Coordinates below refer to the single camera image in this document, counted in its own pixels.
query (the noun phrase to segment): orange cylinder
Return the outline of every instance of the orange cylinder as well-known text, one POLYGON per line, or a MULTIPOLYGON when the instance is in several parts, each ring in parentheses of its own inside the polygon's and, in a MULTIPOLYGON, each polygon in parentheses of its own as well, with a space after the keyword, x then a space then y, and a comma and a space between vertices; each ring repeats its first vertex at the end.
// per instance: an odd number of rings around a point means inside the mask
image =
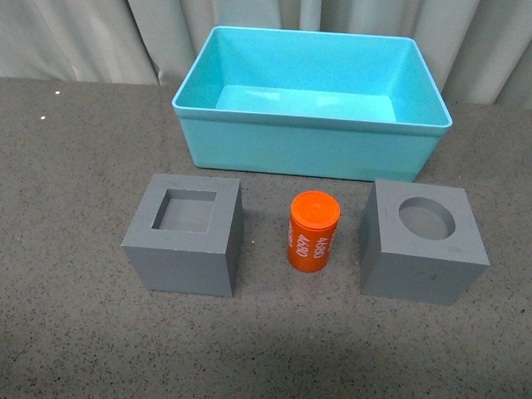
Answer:
POLYGON ((317 272, 329 258, 340 205, 329 194, 306 191, 292 201, 288 261, 302 272, 317 272))

